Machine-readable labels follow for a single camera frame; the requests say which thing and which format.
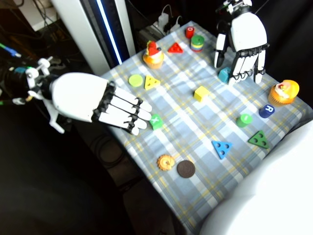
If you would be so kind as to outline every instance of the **blue light strip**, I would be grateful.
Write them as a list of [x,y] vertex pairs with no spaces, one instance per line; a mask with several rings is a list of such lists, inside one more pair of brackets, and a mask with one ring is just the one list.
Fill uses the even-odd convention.
[[107,31],[108,31],[108,34],[109,34],[109,37],[110,37],[110,40],[111,40],[113,49],[114,49],[114,51],[115,51],[117,60],[118,60],[119,64],[121,65],[121,64],[122,64],[122,60],[121,60],[121,57],[119,56],[118,49],[117,49],[117,47],[116,47],[116,44],[115,44],[115,41],[114,41],[114,37],[113,37],[113,34],[112,34],[112,32],[111,32],[111,28],[110,28],[110,25],[109,25],[109,22],[108,22],[106,13],[104,12],[103,5],[102,5],[102,3],[101,3],[101,0],[97,0],[97,4],[98,4],[99,10],[100,10],[100,13],[101,13],[103,22],[104,22],[104,24],[105,24],[105,26],[106,26],[106,28],[107,28]]

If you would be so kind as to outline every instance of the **robotic hand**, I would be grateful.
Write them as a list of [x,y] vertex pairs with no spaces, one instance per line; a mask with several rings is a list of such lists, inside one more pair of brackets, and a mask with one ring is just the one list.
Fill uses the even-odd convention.
[[[29,68],[25,73],[28,94],[44,102],[50,114],[49,124],[57,131],[64,133],[57,123],[59,114],[86,122],[103,122],[133,135],[147,128],[145,120],[151,119],[152,111],[149,103],[92,74],[71,72],[51,76],[47,69],[51,59],[40,59],[36,69]],[[44,79],[39,78],[39,69]]]
[[214,58],[214,67],[218,68],[224,61],[228,45],[236,52],[229,75],[229,85],[245,80],[252,74],[254,82],[258,84],[265,73],[265,50],[269,44],[262,22],[250,12],[251,6],[251,0],[227,0],[216,10],[220,13],[228,12],[232,18],[231,22],[218,22],[219,34]]

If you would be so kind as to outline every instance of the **plaid tablecloth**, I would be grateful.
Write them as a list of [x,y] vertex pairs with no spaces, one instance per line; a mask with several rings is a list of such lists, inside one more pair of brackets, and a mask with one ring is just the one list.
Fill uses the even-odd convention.
[[[190,49],[189,40],[184,35],[187,26],[193,26],[195,33],[204,37],[202,52],[194,53]],[[198,24],[189,22],[157,42],[165,54],[160,69],[149,69],[142,61],[142,52],[103,75],[148,101],[153,107],[152,114],[159,114],[164,121],[161,129],[153,131],[149,126],[137,137],[113,127],[112,131],[189,234],[198,234],[203,219],[227,193],[293,127],[312,119],[313,113],[297,98],[291,105],[275,108],[269,118],[261,118],[258,110],[268,104],[269,89],[277,81],[266,74],[258,85],[250,78],[233,87],[222,83],[213,67],[215,40]],[[179,43],[183,54],[167,52],[174,42]],[[223,68],[231,65],[232,56],[232,53],[225,55]],[[144,89],[144,84],[134,88],[128,83],[132,74],[151,75],[161,81],[161,86],[149,91]],[[204,103],[193,98],[194,90],[199,86],[210,91]],[[239,128],[235,121],[243,113],[252,115],[253,122]],[[259,130],[264,131],[269,149],[247,142]],[[219,159],[212,141],[233,144],[223,160]],[[160,170],[157,159],[163,154],[173,156],[176,165],[182,160],[192,161],[196,173],[184,179],[178,175],[176,166],[170,171]]]

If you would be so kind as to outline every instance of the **toy cupcake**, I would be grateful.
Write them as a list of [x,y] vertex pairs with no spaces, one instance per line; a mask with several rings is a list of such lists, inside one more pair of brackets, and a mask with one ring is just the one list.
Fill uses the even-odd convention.
[[268,100],[272,105],[283,106],[291,104],[299,93],[299,85],[292,80],[284,80],[273,86],[269,92]]
[[164,54],[161,48],[157,47],[157,44],[154,41],[149,41],[147,43],[146,52],[142,58],[149,68],[159,69],[163,63]]

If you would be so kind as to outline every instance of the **blue checkered cloth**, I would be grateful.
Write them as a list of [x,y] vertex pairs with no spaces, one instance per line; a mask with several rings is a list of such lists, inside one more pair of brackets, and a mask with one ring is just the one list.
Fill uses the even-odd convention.
[[[184,33],[188,26],[204,37],[202,52],[190,49]],[[278,82],[265,74],[260,84],[250,78],[233,87],[222,83],[213,67],[215,41],[209,32],[189,22],[157,42],[165,55],[160,69],[149,69],[141,52],[103,75],[148,101],[152,113],[161,116],[164,122],[161,129],[153,131],[149,126],[137,137],[118,128],[112,127],[112,131],[189,234],[199,233],[210,211],[292,128],[313,118],[312,109],[299,98],[293,104],[275,108],[269,118],[261,118],[258,110],[268,104],[270,87]],[[174,42],[179,43],[183,54],[167,52]],[[231,52],[225,55],[223,68],[231,66],[233,56]],[[151,75],[161,85],[148,91],[144,85],[134,88],[128,83],[133,74]],[[209,90],[208,99],[202,103],[193,98],[199,86]],[[236,118],[244,113],[250,114],[253,122],[239,128]],[[247,142],[259,130],[264,131],[269,149]],[[233,144],[223,160],[212,141]],[[176,165],[183,160],[192,161],[196,173],[185,179],[179,176],[176,165],[170,171],[160,170],[157,160],[163,154],[173,156]]]

